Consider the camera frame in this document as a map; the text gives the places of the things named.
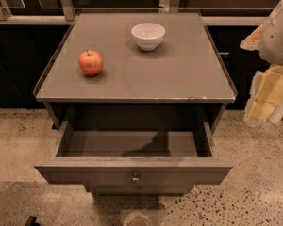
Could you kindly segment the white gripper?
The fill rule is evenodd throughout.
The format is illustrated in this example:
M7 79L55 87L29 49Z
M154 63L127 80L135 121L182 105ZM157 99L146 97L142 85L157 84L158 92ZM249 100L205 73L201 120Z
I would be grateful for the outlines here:
M272 64L264 73L256 71L249 95L243 117L249 127L262 121L279 123L283 118L283 65Z

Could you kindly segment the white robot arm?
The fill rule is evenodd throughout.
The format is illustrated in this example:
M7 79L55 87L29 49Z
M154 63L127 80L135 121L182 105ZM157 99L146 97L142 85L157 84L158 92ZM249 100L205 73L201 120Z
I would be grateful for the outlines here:
M283 0L240 47L258 50L260 58L270 63L265 72L256 72L252 79L244 121L250 127L266 121L278 123L283 118Z

